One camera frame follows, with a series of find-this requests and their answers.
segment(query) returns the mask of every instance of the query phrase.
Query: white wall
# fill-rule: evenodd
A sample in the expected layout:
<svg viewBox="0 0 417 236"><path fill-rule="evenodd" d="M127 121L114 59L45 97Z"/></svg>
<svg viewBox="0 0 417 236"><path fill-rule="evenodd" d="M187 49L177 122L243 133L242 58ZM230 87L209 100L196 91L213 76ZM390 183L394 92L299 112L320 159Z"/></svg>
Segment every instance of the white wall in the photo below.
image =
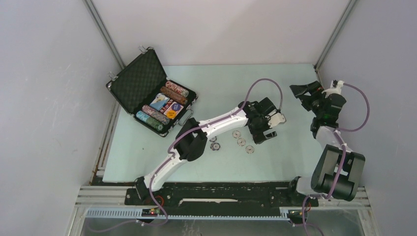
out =
<svg viewBox="0 0 417 236"><path fill-rule="evenodd" d="M64 235L118 66L81 0L0 1L0 235Z"/></svg>
<svg viewBox="0 0 417 236"><path fill-rule="evenodd" d="M369 98L363 130L344 134L366 157L362 182L385 236L416 235L417 1L361 0L321 69L328 84L345 80ZM340 125L354 128L365 103L346 88Z"/></svg>
<svg viewBox="0 0 417 236"><path fill-rule="evenodd" d="M348 0L95 0L128 64L153 46L163 65L314 63Z"/></svg>

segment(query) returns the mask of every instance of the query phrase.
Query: white poker chip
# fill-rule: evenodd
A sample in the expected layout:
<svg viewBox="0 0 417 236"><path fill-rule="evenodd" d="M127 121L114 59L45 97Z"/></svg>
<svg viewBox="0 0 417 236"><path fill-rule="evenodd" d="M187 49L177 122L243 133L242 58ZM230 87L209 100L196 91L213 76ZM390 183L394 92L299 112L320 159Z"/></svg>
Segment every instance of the white poker chip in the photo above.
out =
<svg viewBox="0 0 417 236"><path fill-rule="evenodd" d="M239 131L237 131L237 130L235 130L235 131L233 131L232 136L233 136L235 139L237 139L237 138L239 138L239 137L240 137L240 132L239 132Z"/></svg>
<svg viewBox="0 0 417 236"><path fill-rule="evenodd" d="M255 151L255 149L251 145L246 147L246 152L247 153L252 154L254 151Z"/></svg>
<svg viewBox="0 0 417 236"><path fill-rule="evenodd" d="M210 145L211 150L213 151L218 151L220 149L220 144L219 143L212 143Z"/></svg>
<svg viewBox="0 0 417 236"><path fill-rule="evenodd" d="M243 138L238 139L238 145L239 146L245 146L245 144L246 144L246 140L245 139L243 139Z"/></svg>

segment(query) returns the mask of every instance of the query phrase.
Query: black case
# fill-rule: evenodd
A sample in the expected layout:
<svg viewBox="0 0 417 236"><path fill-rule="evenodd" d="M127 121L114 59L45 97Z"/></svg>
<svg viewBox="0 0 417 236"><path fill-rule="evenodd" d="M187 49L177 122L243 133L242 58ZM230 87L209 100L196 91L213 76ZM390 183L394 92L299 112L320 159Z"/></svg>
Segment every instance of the black case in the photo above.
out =
<svg viewBox="0 0 417 236"><path fill-rule="evenodd" d="M174 119L164 125L161 131L153 129L145 122L137 119L136 113L142 110L144 105L149 105L155 99L156 95L160 93L161 87L165 86L167 81L167 74L156 55L155 49L148 47L114 79L109 81L106 87L125 111L132 115L137 122L165 137L198 98L193 90L170 80L189 91L187 103Z"/></svg>

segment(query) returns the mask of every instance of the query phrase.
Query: white tabletop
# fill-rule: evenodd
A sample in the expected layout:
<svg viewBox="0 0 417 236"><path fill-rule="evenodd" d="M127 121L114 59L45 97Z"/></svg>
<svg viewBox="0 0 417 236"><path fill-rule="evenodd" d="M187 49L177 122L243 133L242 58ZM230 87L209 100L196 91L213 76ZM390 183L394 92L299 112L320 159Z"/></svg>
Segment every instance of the white tabletop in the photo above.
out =
<svg viewBox="0 0 417 236"><path fill-rule="evenodd" d="M199 159L183 165L168 181L279 181L312 175L323 150L310 132L313 113L301 106L289 88L292 84L315 81L312 65L196 65L164 69L170 79L198 93L192 106L196 120L213 118L236 107L258 78L274 79L280 84L284 95L282 113L287 119L274 128L277 137L260 145L254 144L247 127L236 129L246 139L243 147L237 145L232 131L219 135L219 151L211 150L208 142ZM266 96L278 107L279 90L266 81L254 87L249 101L260 101ZM176 125L162 138L121 109L103 181L133 181L151 172L165 159L168 146L180 129ZM246 153L247 145L255 148L253 154Z"/></svg>

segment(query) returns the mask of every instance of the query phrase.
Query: white backdrop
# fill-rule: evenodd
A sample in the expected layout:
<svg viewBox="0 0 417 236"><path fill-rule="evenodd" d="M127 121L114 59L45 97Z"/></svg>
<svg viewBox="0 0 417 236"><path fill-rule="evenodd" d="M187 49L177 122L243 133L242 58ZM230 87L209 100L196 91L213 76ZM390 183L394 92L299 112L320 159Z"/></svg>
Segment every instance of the white backdrop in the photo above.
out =
<svg viewBox="0 0 417 236"><path fill-rule="evenodd" d="M123 61L314 63L348 0L95 0Z"/></svg>

